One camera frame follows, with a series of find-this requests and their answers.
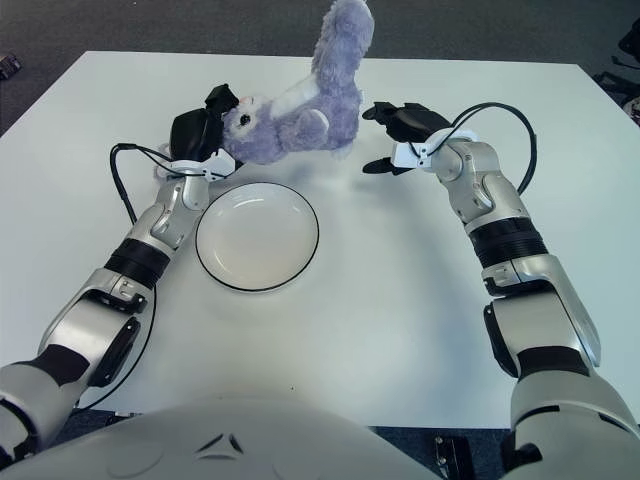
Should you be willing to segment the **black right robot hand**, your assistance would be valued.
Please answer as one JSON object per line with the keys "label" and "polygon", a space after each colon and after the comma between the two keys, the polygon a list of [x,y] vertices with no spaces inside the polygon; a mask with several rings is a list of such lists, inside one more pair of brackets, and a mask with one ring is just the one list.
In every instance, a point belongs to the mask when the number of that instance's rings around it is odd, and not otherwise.
{"label": "black right robot hand", "polygon": [[428,140],[437,132],[453,127],[445,117],[419,103],[397,107],[389,102],[375,102],[361,115],[385,127],[394,141],[390,157],[365,164],[365,174],[391,173],[394,176],[426,166],[430,150]]}

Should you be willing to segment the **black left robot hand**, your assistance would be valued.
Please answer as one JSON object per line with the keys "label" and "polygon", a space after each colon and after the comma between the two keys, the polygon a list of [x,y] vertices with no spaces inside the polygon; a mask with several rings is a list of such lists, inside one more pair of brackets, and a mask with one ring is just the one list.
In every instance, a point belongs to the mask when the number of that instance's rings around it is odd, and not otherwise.
{"label": "black left robot hand", "polygon": [[202,163],[223,146],[223,117],[239,104],[228,84],[213,88],[205,107],[178,115],[172,123],[169,140],[170,162]]}

